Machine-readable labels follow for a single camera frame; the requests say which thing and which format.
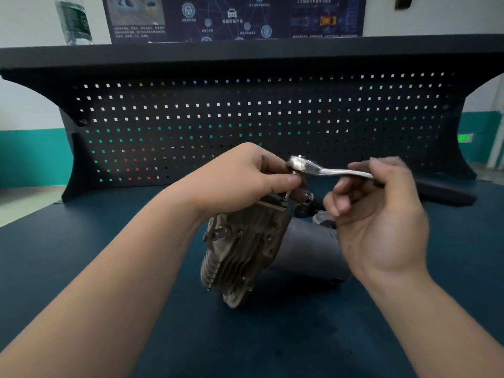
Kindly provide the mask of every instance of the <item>plastic water bottle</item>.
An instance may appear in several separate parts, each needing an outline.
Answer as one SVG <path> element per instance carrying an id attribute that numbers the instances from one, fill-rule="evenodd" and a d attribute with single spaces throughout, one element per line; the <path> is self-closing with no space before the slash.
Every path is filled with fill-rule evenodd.
<path id="1" fill-rule="evenodd" d="M 66 44 L 92 45 L 91 31 L 82 0 L 54 0 Z"/>

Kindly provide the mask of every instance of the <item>gray cylinder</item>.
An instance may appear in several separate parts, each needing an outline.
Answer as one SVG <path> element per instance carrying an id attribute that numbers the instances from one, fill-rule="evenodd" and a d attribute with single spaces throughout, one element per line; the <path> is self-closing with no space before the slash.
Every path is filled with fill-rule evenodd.
<path id="1" fill-rule="evenodd" d="M 325 281 L 346 281 L 352 276 L 336 230 L 297 218 L 290 221 L 269 268 Z"/>

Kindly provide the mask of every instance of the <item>hand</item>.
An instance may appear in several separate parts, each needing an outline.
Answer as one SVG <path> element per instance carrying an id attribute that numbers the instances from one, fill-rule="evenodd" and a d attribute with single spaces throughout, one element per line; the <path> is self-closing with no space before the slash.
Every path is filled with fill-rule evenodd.
<path id="1" fill-rule="evenodd" d="M 385 185 L 342 177 L 324 198 L 354 275 L 369 288 L 381 278 L 426 273 L 429 228 L 411 171 L 400 158 L 371 158 L 348 166 L 370 172 Z"/>
<path id="2" fill-rule="evenodd" d="M 225 152 L 175 185 L 207 219 L 251 206 L 260 198 L 297 188 L 299 175 L 287 163 L 252 143 Z"/>

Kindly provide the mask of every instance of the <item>poster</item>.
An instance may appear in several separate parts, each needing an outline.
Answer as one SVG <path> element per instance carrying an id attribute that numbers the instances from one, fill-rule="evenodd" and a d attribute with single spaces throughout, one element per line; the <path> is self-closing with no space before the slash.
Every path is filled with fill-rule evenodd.
<path id="1" fill-rule="evenodd" d="M 103 0 L 112 43 L 360 37 L 366 0 Z"/>

